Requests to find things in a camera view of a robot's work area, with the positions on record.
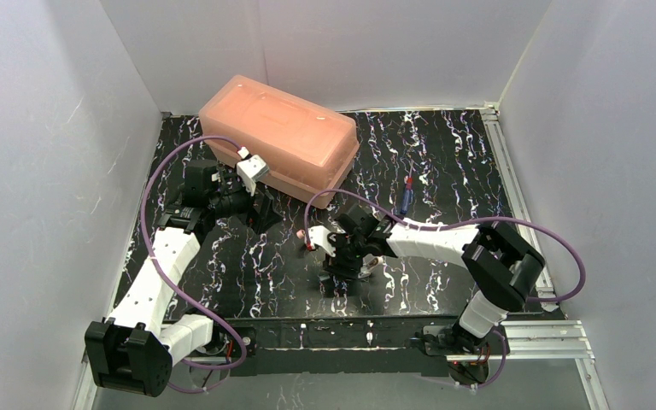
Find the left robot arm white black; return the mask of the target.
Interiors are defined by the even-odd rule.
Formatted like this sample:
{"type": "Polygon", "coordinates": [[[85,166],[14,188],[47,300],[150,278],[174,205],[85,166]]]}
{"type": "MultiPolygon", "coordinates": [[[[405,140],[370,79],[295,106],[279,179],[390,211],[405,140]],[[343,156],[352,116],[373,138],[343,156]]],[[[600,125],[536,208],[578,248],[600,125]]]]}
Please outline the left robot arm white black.
{"type": "Polygon", "coordinates": [[[237,216],[261,234],[281,221],[274,197],[259,181],[268,165],[251,155],[235,167],[213,160],[187,165],[184,182],[157,222],[154,257],[147,257],[127,294],[103,320],[85,332],[85,350],[95,384],[147,396],[167,387],[173,367],[213,340],[214,322],[204,314],[185,314],[164,327],[162,321],[177,284],[217,220],[237,216]]]}

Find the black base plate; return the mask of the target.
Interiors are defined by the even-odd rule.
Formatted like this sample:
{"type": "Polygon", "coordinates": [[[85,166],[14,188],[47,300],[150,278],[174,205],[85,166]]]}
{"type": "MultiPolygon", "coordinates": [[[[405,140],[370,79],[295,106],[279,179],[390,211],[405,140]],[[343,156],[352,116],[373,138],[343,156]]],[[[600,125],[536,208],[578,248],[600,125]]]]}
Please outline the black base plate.
{"type": "Polygon", "coordinates": [[[453,316],[355,316],[337,318],[232,319],[249,339],[246,361],[234,377],[338,373],[414,373],[447,377],[451,364],[478,354],[450,354],[415,341],[417,333],[437,333],[453,316]]]}

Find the white mini stapler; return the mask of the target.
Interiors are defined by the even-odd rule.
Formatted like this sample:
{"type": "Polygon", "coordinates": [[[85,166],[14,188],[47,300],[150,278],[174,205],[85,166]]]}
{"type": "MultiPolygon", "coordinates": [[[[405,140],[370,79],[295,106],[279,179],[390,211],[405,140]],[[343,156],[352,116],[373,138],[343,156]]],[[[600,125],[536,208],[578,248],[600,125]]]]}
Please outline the white mini stapler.
{"type": "Polygon", "coordinates": [[[382,267],[385,263],[383,256],[366,256],[363,260],[363,265],[359,270],[358,279],[367,279],[372,276],[372,274],[382,267]]]}

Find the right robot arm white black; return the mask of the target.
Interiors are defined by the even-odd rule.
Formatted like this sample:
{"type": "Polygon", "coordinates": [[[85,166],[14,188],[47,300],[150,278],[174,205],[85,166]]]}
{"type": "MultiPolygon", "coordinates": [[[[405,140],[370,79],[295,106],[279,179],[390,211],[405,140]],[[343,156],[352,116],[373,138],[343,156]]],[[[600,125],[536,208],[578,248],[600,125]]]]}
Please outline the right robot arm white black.
{"type": "Polygon", "coordinates": [[[378,219],[358,205],[337,216],[338,231],[309,227],[309,250],[325,253],[324,269],[333,276],[358,278],[366,256],[417,257],[465,268],[477,293],[442,339],[477,344],[508,314],[524,308],[545,267],[543,256],[505,220],[451,228],[388,214],[378,219]]]}

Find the blue red pen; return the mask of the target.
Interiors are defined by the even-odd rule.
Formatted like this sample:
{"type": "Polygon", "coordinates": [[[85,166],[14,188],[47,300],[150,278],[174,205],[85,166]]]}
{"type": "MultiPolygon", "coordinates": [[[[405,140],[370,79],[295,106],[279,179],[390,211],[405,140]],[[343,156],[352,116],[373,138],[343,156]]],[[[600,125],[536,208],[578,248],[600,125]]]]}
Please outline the blue red pen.
{"type": "Polygon", "coordinates": [[[413,202],[413,178],[406,177],[404,190],[401,199],[401,206],[399,208],[399,215],[407,215],[413,202]]]}

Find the pink translucent plastic box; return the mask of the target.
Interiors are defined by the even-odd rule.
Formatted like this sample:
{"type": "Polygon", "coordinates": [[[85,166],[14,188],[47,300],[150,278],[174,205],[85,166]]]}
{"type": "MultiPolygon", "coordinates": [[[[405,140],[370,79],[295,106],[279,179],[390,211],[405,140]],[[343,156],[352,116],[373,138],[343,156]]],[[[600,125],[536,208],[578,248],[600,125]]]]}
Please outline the pink translucent plastic box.
{"type": "Polygon", "coordinates": [[[228,81],[198,118],[219,161],[235,166],[235,147],[244,146],[268,165],[263,184],[319,209],[328,207],[359,148],[353,119],[242,75],[228,81]]]}

